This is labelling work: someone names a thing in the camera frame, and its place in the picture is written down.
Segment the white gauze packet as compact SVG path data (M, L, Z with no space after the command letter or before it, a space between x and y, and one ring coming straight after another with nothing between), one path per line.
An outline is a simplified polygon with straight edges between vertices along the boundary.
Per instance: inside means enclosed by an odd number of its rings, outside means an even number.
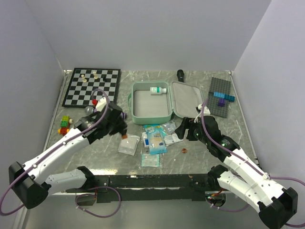
M136 152L137 145L140 141L140 137L136 135L127 134L126 139L121 139L118 147L118 152L133 156Z

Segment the blue cotton swab pack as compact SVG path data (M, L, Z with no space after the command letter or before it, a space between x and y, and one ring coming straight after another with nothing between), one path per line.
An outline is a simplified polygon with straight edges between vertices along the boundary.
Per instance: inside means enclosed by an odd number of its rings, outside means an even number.
M161 125L144 125L149 142L149 152L151 155L167 153L164 141L165 132Z

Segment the mint green medicine case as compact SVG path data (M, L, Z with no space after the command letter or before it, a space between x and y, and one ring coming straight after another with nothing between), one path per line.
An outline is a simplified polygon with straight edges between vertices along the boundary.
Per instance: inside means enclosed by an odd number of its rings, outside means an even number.
M166 94L152 95L150 87L166 88ZM128 96L132 121L137 125L164 124L172 115L195 118L198 105L204 102L201 90L193 85L173 81L135 82Z

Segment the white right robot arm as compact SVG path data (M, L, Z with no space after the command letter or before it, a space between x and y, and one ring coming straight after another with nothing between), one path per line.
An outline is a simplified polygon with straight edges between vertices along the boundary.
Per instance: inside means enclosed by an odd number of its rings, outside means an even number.
M175 133L179 139L202 142L221 161L208 173L209 187L237 195L268 228L280 229L296 214L297 192L272 180L232 138L221 133L213 116L199 110L196 118L184 117Z

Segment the white blue bandage roll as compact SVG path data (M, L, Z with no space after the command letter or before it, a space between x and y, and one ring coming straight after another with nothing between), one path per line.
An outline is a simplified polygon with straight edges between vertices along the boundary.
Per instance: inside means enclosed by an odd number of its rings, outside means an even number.
M143 142L144 148L149 148L149 139L148 139L148 135L146 132L142 133L142 142Z

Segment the white green medicine bottle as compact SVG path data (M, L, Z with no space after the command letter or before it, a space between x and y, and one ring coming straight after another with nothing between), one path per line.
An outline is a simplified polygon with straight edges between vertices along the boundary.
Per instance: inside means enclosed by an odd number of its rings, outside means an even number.
M152 95L166 94L167 89L161 87L150 87L150 92Z

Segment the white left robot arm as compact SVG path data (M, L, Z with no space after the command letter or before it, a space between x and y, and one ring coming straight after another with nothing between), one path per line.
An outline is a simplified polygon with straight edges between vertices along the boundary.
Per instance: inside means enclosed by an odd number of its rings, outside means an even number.
M35 158L9 167L9 188L27 209L35 208L48 196L71 188L92 190L94 175L85 166L70 172L54 174L56 167L74 153L106 135L119 133L127 137L122 109L105 97L97 102L96 112L82 117L69 132Z

